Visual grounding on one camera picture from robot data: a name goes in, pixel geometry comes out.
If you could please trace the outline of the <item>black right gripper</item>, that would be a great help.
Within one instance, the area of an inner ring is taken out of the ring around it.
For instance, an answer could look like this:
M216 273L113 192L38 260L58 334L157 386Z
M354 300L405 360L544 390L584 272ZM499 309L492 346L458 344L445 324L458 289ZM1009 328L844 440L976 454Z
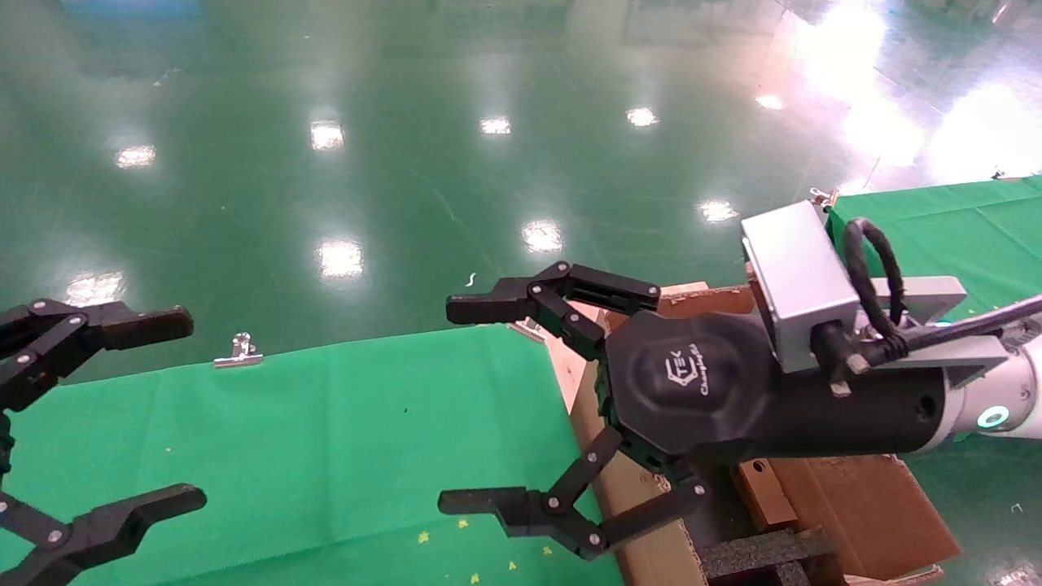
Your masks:
M487 293L448 296L445 312L453 324L531 318L585 360L604 357L602 405L615 430L600 431L548 491L448 490L439 495L440 512L490 514L511 538L548 537L592 561L708 503L706 485L689 477L601 523L585 517L576 503L623 439L637 462L667 468L687 457L730 465L756 457L914 453L940 429L946 379L939 368L871 371L853 379L849 396L838 397L818 371L782 371L759 317L641 312L655 311L659 297L654 283L567 262L535 277L500 278ZM641 313L606 337L572 301Z

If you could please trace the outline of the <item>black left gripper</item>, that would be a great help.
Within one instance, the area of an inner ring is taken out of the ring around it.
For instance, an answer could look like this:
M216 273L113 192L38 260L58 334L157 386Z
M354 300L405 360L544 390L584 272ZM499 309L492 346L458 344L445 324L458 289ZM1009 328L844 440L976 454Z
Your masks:
M140 313L124 303L75 307L56 300L16 306L1 317L1 408L21 412L102 350L127 350L190 337L195 324L183 307ZM11 471L11 420L0 414L0 475ZM33 550L3 585L68 585L79 575L134 555L154 524L202 509L196 486L168 486L116 500L70 523L3 493L1 526Z

